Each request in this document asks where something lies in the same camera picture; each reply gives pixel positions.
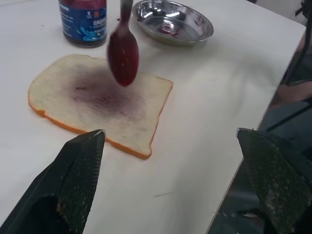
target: spoon handle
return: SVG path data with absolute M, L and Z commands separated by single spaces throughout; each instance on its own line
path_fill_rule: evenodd
M 121 23 L 128 23 L 131 15 L 133 0 L 120 0 Z

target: floor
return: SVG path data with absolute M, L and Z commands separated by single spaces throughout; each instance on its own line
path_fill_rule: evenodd
M 259 130 L 266 130 L 268 127 L 306 105 L 307 103 L 305 102 L 298 102 L 281 106 L 275 110 L 267 112 Z M 312 141 L 310 140 L 312 139 L 311 120 L 312 110 L 309 110 L 275 129 L 273 133 L 277 136 L 291 140 L 297 151 L 312 155 Z M 252 214 L 243 216 L 235 212 L 239 210 L 250 210 L 257 207 L 258 199 L 252 192 L 245 164 L 243 163 L 208 234 L 262 234 L 263 223 L 261 220 L 253 217 Z

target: spoon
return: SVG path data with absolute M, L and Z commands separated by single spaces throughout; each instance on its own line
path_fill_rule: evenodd
M 129 30 L 133 0 L 121 0 L 120 3 L 121 19 L 110 37 L 107 60 L 115 80 L 126 87 L 137 75 L 138 47 L 135 36 Z

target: blue label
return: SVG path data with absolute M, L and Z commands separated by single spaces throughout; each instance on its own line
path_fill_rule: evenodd
M 63 32 L 74 40 L 98 41 L 106 37 L 106 8 L 75 9 L 59 4 Z

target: mesh gripper pad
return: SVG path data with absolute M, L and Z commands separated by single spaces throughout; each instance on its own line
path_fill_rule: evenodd
M 264 212 L 279 234 L 295 232 L 311 206 L 311 162 L 267 133 L 239 129 L 237 138 Z
M 83 232 L 97 189 L 103 137 L 90 138 L 81 144 L 80 153 L 68 170 L 58 194 L 58 208 L 75 234 Z

